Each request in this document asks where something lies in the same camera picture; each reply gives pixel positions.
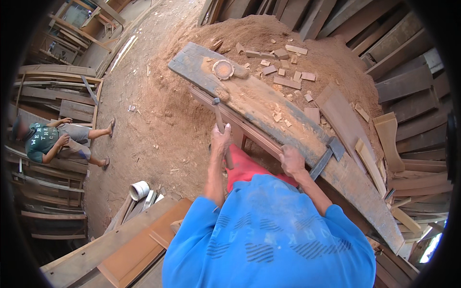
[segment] striped pattern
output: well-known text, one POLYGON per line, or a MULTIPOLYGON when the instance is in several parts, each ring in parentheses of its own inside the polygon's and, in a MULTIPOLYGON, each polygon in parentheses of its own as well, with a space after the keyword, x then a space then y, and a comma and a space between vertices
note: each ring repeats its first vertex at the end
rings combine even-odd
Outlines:
POLYGON ((352 244, 349 241, 340 239, 339 244, 331 244, 329 246, 321 244, 319 241, 309 242, 306 244, 299 244, 297 246, 291 246, 297 254, 301 257, 310 260, 317 257, 322 257, 325 254, 335 254, 342 251, 349 250, 352 247, 352 244))
POLYGON ((223 228, 226 228, 227 227, 227 224, 229 224, 229 221, 231 220, 231 218, 229 218, 229 216, 227 215, 224 215, 224 214, 220 214, 219 217, 218 217, 218 220, 216 221, 216 225, 221 225, 223 228))
POLYGON ((260 229, 261 230, 268 230, 268 231, 272 231, 272 232, 283 231, 283 229, 280 228, 280 226, 278 226, 272 220, 269 220, 269 219, 261 219, 260 229))
POLYGON ((234 229, 240 229, 245 225, 251 225, 251 213, 248 212, 244 216, 242 216, 235 224, 234 229))
POLYGON ((320 216, 314 215, 310 217, 309 219, 303 219, 300 221, 296 221, 295 227, 296 229, 298 229, 298 231, 303 230, 304 228, 309 228, 314 220, 322 220, 322 218, 320 216))
POLYGON ((247 243, 245 246, 248 262, 269 263, 274 261, 274 248, 272 246, 253 243, 247 243))
POLYGON ((214 239, 211 239, 208 244, 207 255, 211 256, 211 259, 221 258, 230 245, 230 243, 218 244, 214 239))

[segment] hand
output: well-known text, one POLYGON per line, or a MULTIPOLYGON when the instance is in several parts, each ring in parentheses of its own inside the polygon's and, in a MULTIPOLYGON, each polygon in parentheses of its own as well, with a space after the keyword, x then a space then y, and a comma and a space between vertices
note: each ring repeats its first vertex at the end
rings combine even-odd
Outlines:
POLYGON ((300 172, 306 171, 306 160, 299 153, 298 149, 291 145, 283 145, 282 151, 283 153, 279 154, 279 157, 280 162, 282 162, 282 169, 286 175, 295 177, 300 172))
POLYGON ((72 123, 72 118, 67 117, 67 118, 61 119, 61 123, 62 124, 72 123))
POLYGON ((218 129, 218 124, 216 123, 211 131, 211 155, 218 156, 222 158, 224 152, 231 145, 231 125, 228 123, 224 128, 224 134, 222 134, 218 129))
POLYGON ((69 134, 64 134, 61 137, 59 137, 59 139, 56 141, 56 144, 62 147, 65 144, 69 143, 70 138, 71 137, 69 136, 69 134))

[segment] white bucket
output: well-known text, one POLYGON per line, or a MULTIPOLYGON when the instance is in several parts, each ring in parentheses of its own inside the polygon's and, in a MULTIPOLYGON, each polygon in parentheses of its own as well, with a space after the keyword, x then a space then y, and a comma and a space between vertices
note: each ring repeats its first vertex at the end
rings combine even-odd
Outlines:
POLYGON ((146 181, 139 181, 138 183, 131 184, 128 188, 130 196, 134 201, 139 201, 149 194, 149 185, 146 181))

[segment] wooden handle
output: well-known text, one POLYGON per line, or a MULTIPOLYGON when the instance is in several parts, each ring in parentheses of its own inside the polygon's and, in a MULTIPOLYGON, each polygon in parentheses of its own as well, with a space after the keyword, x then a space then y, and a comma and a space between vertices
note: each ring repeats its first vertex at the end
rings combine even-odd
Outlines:
MULTIPOLYGON (((215 112, 216 112, 216 121, 218 123, 218 129, 222 134, 224 134, 223 119, 221 118, 221 111, 219 111, 218 105, 215 105, 215 112)), ((231 152, 229 151, 229 148, 226 149, 224 155, 225 155, 225 159, 226 159, 226 167, 227 167, 227 169, 229 169, 229 170, 234 169, 234 161, 232 161, 232 155, 231 155, 231 152)))

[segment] hammer head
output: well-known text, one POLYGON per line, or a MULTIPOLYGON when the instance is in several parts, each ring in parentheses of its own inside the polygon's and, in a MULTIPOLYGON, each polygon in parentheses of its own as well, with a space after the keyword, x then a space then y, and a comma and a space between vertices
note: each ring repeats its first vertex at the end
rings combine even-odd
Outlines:
POLYGON ((339 160, 341 160, 343 157, 345 149, 338 138, 335 136, 330 137, 326 143, 326 146, 333 151, 333 155, 335 156, 336 161, 339 162, 339 160))

